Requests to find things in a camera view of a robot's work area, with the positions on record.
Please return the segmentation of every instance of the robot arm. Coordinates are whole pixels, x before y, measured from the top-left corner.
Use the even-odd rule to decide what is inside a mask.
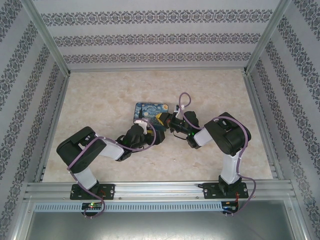
[[[72,165],[69,170],[75,175],[76,179],[83,187],[90,192],[97,194],[99,182],[91,172],[89,165],[98,156],[106,156],[121,162],[134,153],[134,149],[139,149],[144,145],[151,145],[154,139],[153,131],[147,130],[147,126],[141,122],[134,124],[126,133],[120,136],[115,142],[107,139],[96,139],[98,135],[89,126],[84,127],[65,141],[56,149],[58,155],[67,166],[76,159],[83,148],[88,146],[94,139],[94,142],[84,152],[84,154]],[[156,139],[154,145],[160,144],[165,138],[164,132],[156,130]]]
[[[192,125],[199,127],[199,121],[194,111],[186,111],[184,117]],[[198,149],[214,140],[223,152],[223,167],[219,176],[219,189],[226,196],[239,187],[242,179],[237,173],[237,163],[240,151],[245,146],[245,134],[238,124],[229,120],[236,120],[233,116],[224,112],[217,117],[218,120],[209,121],[201,130],[194,128],[184,119],[176,118],[176,112],[173,114],[160,113],[156,118],[164,127],[170,129],[171,133],[176,131],[177,133],[186,134],[186,140],[192,148]],[[247,133],[248,141],[251,140],[249,130],[246,127],[244,129]]]

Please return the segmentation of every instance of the beige marble surface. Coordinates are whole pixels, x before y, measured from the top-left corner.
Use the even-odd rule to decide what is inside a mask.
[[[188,70],[72,73],[43,181],[74,181],[56,148],[75,132],[90,126],[100,136],[116,139],[133,124],[137,102],[166,103],[172,112],[182,92],[191,95],[187,110],[196,112],[200,126],[223,112],[243,123],[252,140],[242,158],[241,174],[272,179],[241,71]],[[98,156],[90,168],[101,182],[217,180],[222,157],[213,141],[192,149],[167,131],[160,145],[123,162]]]

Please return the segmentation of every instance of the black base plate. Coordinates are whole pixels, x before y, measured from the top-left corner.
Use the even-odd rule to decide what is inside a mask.
[[[228,192],[226,196],[220,191],[219,183],[217,182],[202,183],[198,187],[203,189],[204,199],[235,199],[236,193],[239,194],[239,199],[247,199],[249,197],[247,184],[244,182],[241,182],[234,191]]]
[[[97,196],[103,200],[113,200],[115,195],[114,184],[100,184],[97,189]],[[78,184],[73,184],[70,193],[71,200],[97,200],[96,197],[85,192]]]

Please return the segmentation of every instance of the metal vent grille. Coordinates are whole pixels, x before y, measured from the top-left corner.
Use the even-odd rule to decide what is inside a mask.
[[[35,212],[81,212],[82,203],[37,203]],[[220,201],[206,202],[107,202],[105,212],[204,212],[222,211]]]
[[[48,202],[48,203],[37,203],[34,207],[34,212],[44,213],[72,213],[81,212],[81,202],[76,203],[59,203],[59,202]]]

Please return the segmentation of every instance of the metal rail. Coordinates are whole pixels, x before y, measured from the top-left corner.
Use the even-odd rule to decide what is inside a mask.
[[[109,182],[115,184],[114,200],[108,202],[181,202],[181,201],[232,201],[233,199],[204,199],[202,183],[218,181],[171,181],[171,182]],[[244,181],[251,194],[254,184]],[[257,180],[253,201],[295,199],[296,194],[290,180]],[[24,202],[90,202],[70,200],[70,182],[28,183]]]

